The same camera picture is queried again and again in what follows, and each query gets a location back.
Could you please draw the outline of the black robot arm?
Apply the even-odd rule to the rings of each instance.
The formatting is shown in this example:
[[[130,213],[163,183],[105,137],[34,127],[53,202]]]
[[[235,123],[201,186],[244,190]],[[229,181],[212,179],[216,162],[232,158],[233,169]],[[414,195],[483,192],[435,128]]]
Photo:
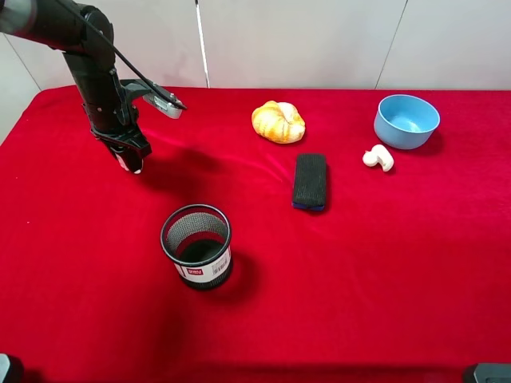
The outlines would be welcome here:
[[[3,1],[1,31],[62,52],[91,133],[124,170],[140,173],[152,149],[137,124],[133,100],[150,90],[119,79],[108,18],[94,6],[73,1]]]

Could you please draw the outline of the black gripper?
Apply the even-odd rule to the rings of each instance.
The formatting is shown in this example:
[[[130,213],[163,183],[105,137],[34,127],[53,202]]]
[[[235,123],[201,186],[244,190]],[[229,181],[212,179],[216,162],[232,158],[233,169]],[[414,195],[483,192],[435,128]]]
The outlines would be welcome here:
[[[152,148],[138,126],[133,100],[149,91],[133,80],[86,78],[81,84],[83,107],[91,133],[103,143],[119,165],[129,172],[141,172],[143,159]]]

